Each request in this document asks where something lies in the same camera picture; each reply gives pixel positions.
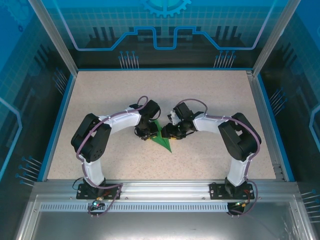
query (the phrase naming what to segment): green leaf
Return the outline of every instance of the green leaf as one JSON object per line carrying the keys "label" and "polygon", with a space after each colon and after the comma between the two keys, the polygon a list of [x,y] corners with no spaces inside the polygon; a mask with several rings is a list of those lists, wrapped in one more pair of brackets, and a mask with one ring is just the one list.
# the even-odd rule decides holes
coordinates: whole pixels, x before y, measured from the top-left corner
{"label": "green leaf", "polygon": [[154,122],[158,128],[158,133],[155,137],[151,138],[151,140],[156,142],[157,144],[160,144],[161,146],[165,147],[166,149],[168,149],[170,151],[170,153],[172,153],[169,139],[163,138],[161,136],[162,127],[160,126],[158,120],[155,120]]}

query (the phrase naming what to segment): blue printed backdrop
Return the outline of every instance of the blue printed backdrop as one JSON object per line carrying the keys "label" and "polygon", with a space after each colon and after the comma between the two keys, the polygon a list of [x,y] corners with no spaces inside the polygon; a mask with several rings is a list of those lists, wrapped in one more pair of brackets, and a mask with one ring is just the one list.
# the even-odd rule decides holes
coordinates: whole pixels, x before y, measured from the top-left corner
{"label": "blue printed backdrop", "polygon": [[0,33],[0,238],[14,239],[70,72],[27,0],[0,0]]}
{"label": "blue printed backdrop", "polygon": [[302,0],[261,72],[299,182],[320,186],[320,2]]}
{"label": "blue printed backdrop", "polygon": [[286,3],[44,1],[78,67],[120,69],[137,68],[125,51],[143,68],[250,68]]}

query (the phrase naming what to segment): wire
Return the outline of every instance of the wire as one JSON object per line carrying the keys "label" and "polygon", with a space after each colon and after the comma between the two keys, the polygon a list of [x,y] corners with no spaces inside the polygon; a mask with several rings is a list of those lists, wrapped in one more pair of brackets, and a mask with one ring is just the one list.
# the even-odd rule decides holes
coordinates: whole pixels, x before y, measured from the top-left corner
{"label": "wire", "polygon": [[[115,194],[112,202],[111,202],[110,205],[107,207],[107,209],[106,209],[104,212],[96,215],[97,218],[98,218],[99,216],[105,215],[105,214],[111,209],[111,207],[112,207],[112,205],[115,203],[115,201],[116,201],[119,193],[121,192],[122,187],[123,187],[123,185],[120,186],[120,188],[119,188],[118,191],[116,192],[116,194]],[[92,213],[91,207],[92,207],[92,205],[90,205],[90,206],[88,207],[88,214],[90,214],[90,215],[93,217],[95,214]]]}
{"label": "wire", "polygon": [[116,117],[116,116],[118,116],[118,115],[129,114],[129,113],[133,113],[133,112],[136,112],[136,111],[139,111],[139,110],[143,109],[143,108],[147,105],[147,103],[148,103],[148,101],[149,101],[149,98],[148,98],[147,96],[143,95],[143,96],[141,96],[141,97],[138,99],[137,104],[139,104],[139,102],[141,101],[141,99],[145,99],[145,103],[144,103],[141,107],[138,107],[137,109],[125,110],[125,111],[121,111],[121,112],[115,113],[115,114],[113,114],[113,115],[111,115],[111,116],[106,117],[105,119],[103,119],[102,121],[100,121],[97,125],[95,125],[95,126],[89,131],[89,133],[87,134],[87,136],[84,138],[84,140],[83,140],[82,143],[80,144],[78,150],[76,151],[76,155],[75,155],[75,156],[76,156],[76,158],[79,159],[79,160],[81,161],[81,163],[82,163],[82,171],[83,171],[85,180],[86,180],[91,186],[93,186],[93,187],[95,187],[95,188],[98,188],[98,189],[113,189],[113,188],[119,187],[119,190],[117,191],[117,193],[116,193],[114,199],[112,200],[110,206],[109,206],[102,214],[100,214],[100,215],[104,215],[104,214],[106,214],[106,213],[108,212],[108,210],[111,208],[111,206],[112,206],[113,203],[115,202],[117,196],[118,196],[119,193],[121,192],[121,189],[122,189],[122,187],[123,187],[124,184],[123,184],[123,183],[118,183],[118,184],[115,184],[115,185],[112,185],[112,186],[98,186],[98,185],[94,184],[94,183],[91,181],[91,179],[88,177],[88,174],[87,174],[87,171],[86,171],[86,167],[85,167],[85,164],[84,164],[85,159],[80,157],[80,152],[81,152],[82,148],[84,147],[84,145],[86,144],[86,142],[88,141],[88,139],[90,138],[90,136],[91,136],[91,135],[97,130],[97,128],[98,128],[100,125],[102,125],[104,122],[106,122],[107,120],[109,120],[109,119],[111,119],[111,118],[113,118],[113,117]]}
{"label": "wire", "polygon": [[[231,212],[237,213],[239,215],[244,215],[242,212],[238,211],[238,210],[230,210]],[[262,221],[260,221],[258,218],[255,218],[253,216],[251,216],[250,214],[246,215],[247,217],[257,221],[258,223],[260,223],[275,239],[279,239],[279,237],[276,236],[276,234],[271,231]]]}
{"label": "wire", "polygon": [[248,196],[248,204],[250,203],[250,192],[249,190],[244,190],[245,194]]}
{"label": "wire", "polygon": [[195,99],[195,98],[183,99],[183,100],[181,100],[180,102],[178,102],[175,106],[178,106],[179,104],[181,104],[181,103],[183,103],[183,102],[186,102],[186,101],[195,101],[195,102],[201,103],[201,104],[205,107],[204,114],[207,114],[208,106],[207,106],[203,101],[201,101],[201,100],[199,100],[199,99]]}
{"label": "wire", "polygon": [[90,136],[97,130],[98,127],[100,127],[100,125],[102,125],[104,122],[106,122],[107,120],[113,118],[113,117],[116,117],[118,115],[122,115],[122,114],[129,114],[129,113],[133,113],[133,112],[136,112],[136,111],[139,111],[141,109],[143,109],[148,101],[149,101],[149,98],[147,96],[141,96],[138,101],[137,101],[137,104],[139,104],[139,102],[141,101],[141,99],[145,98],[145,103],[141,106],[141,107],[138,107],[137,109],[132,109],[132,110],[126,110],[126,111],[121,111],[121,112],[117,112],[117,113],[114,113],[113,115],[111,116],[108,116],[106,117],[105,119],[103,119],[102,121],[100,121],[97,125],[95,125],[90,131],[89,133],[87,134],[87,136],[84,138],[84,140],[82,141],[82,143],[80,144],[78,150],[76,151],[76,158],[79,159],[81,162],[84,162],[84,160],[80,157],[80,153],[81,153],[81,150],[82,148],[84,147],[84,145],[86,144],[86,142],[88,141],[88,139],[90,138]]}
{"label": "wire", "polygon": [[255,187],[255,199],[254,199],[254,202],[253,202],[253,204],[252,204],[252,207],[251,207],[248,211],[246,211],[245,213],[242,213],[242,214],[241,214],[241,215],[246,215],[247,213],[251,212],[252,209],[254,208],[254,206],[256,205],[256,203],[257,203],[257,201],[258,201],[258,194],[259,194],[259,193],[258,193],[258,186],[257,186],[257,184],[256,184],[254,181],[248,179],[248,171],[249,171],[250,163],[251,163],[252,159],[253,159],[253,158],[259,153],[259,151],[260,151],[260,141],[259,141],[259,138],[258,138],[257,134],[256,134],[250,127],[248,127],[246,124],[244,124],[242,121],[239,121],[239,120],[237,120],[237,119],[234,119],[234,118],[232,118],[232,117],[230,117],[230,116],[213,116],[213,115],[211,116],[211,115],[207,115],[207,110],[208,110],[207,105],[206,105],[204,102],[202,102],[202,101],[200,101],[200,100],[198,100],[198,99],[195,99],[195,98],[187,98],[187,99],[184,99],[184,100],[180,101],[177,105],[179,105],[180,103],[185,102],[185,101],[196,101],[196,102],[199,102],[199,103],[203,104],[203,105],[205,106],[205,112],[204,112],[204,114],[205,114],[206,117],[209,118],[209,119],[214,119],[214,120],[229,120],[229,121],[233,121],[233,122],[241,125],[242,127],[244,127],[244,128],[253,136],[254,140],[256,141],[256,151],[255,151],[254,154],[252,154],[252,155],[248,158],[248,163],[247,163],[246,168],[245,168],[245,171],[244,171],[244,180],[245,180],[246,182],[248,182],[248,183],[252,183],[252,184],[254,185],[254,187]]}
{"label": "wire", "polygon": [[73,188],[74,190],[78,190],[78,189],[75,189],[74,186],[75,186],[76,182],[78,182],[80,179],[84,179],[84,178],[83,178],[83,177],[79,177],[77,180],[75,180],[75,181],[73,182],[72,188]]}

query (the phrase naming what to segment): blue circuit line graphic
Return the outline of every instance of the blue circuit line graphic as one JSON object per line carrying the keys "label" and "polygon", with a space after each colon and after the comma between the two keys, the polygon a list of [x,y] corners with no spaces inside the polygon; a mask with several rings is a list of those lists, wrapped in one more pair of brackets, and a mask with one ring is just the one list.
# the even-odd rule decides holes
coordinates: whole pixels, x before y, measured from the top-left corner
{"label": "blue circuit line graphic", "polygon": [[4,173],[5,173],[5,170],[6,170],[7,166],[8,166],[8,163],[9,163],[9,160],[11,158],[11,155],[12,155],[12,153],[13,153],[13,151],[15,149],[15,146],[17,144],[17,141],[18,141],[18,138],[20,136],[20,133],[22,131],[22,121],[21,121],[21,117],[20,117],[19,111],[17,109],[15,109],[13,106],[11,106],[9,103],[7,103],[2,97],[0,97],[0,103],[5,105],[12,113],[14,113],[16,115],[16,119],[18,121],[18,126],[19,126],[19,128],[16,131],[16,134],[14,136],[14,139],[12,141],[12,144],[10,146],[10,149],[9,149],[9,151],[8,151],[6,157],[5,157],[5,160],[4,160],[4,163],[3,163],[2,167],[1,167],[1,170],[0,170],[0,181],[1,181],[1,179],[2,179],[2,177],[4,175]]}
{"label": "blue circuit line graphic", "polygon": [[[168,7],[171,7],[172,1],[169,0],[162,0],[162,1],[155,1],[155,0],[140,0],[141,4],[144,6],[145,10],[149,10],[150,14],[156,14],[157,17],[163,16],[166,18],[167,16],[173,17],[175,14],[180,14],[181,10],[186,10],[187,4],[191,4],[191,0],[181,0],[180,5],[177,6],[175,9],[168,10]],[[155,4],[157,7],[160,7],[162,10],[158,10],[154,8],[151,4]]]}
{"label": "blue circuit line graphic", "polygon": [[319,141],[319,138],[316,134],[316,131],[314,129],[314,121],[315,121],[315,115],[317,112],[320,111],[320,104],[318,106],[316,106],[312,111],[311,111],[311,116],[310,116],[310,122],[309,122],[309,129],[310,129],[310,132],[312,134],[312,137],[314,139],[314,142],[320,152],[320,141]]}
{"label": "blue circuit line graphic", "polygon": [[220,47],[210,36],[206,31],[197,31],[197,27],[196,26],[177,26],[174,29],[173,32],[173,46],[158,46],[157,44],[157,33],[156,33],[156,29],[153,26],[134,26],[133,27],[133,31],[129,31],[129,32],[125,32],[111,47],[102,47],[102,48],[79,48],[70,29],[69,26],[61,12],[61,10],[58,7],[58,4],[56,1],[54,1],[54,4],[56,6],[56,9],[58,11],[59,16],[61,17],[61,20],[64,24],[64,27],[66,29],[66,31],[69,34],[69,37],[73,43],[73,46],[75,49],[77,49],[78,51],[81,52],[91,52],[91,51],[96,51],[96,52],[102,52],[102,51],[113,51],[121,42],[123,39],[125,39],[126,36],[134,36],[134,35],[138,35],[138,31],[139,30],[151,30],[152,31],[152,36],[153,36],[153,46],[156,50],[174,50],[177,47],[177,41],[178,41],[178,31],[179,30],[192,30],[192,34],[194,35],[203,35],[205,38],[208,39],[208,41],[216,47],[217,50],[253,50],[256,48],[258,41],[261,37],[262,32],[264,31],[266,24],[270,18],[270,15],[276,5],[277,0],[274,1],[273,5],[271,6],[262,26],[261,29],[254,41],[253,46],[251,47]]}

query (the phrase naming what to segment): work surface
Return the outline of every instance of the work surface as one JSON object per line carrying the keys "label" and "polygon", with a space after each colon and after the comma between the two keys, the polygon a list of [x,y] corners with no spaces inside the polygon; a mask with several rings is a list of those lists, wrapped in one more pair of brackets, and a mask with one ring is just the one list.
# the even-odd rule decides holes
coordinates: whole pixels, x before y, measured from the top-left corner
{"label": "work surface", "polygon": [[[156,101],[167,115],[181,100],[196,98],[208,105],[208,114],[231,116],[243,113],[262,139],[260,153],[249,169],[251,179],[275,179],[273,166],[245,71],[80,71],[53,156],[48,179],[83,176],[71,138],[84,117],[111,115],[137,102],[142,95]],[[187,102],[193,112],[203,111],[197,102]],[[111,135],[101,158],[109,180],[211,180],[224,179],[231,156],[219,134],[195,132],[182,140],[170,140],[170,153],[159,144],[143,141],[134,127]]]}

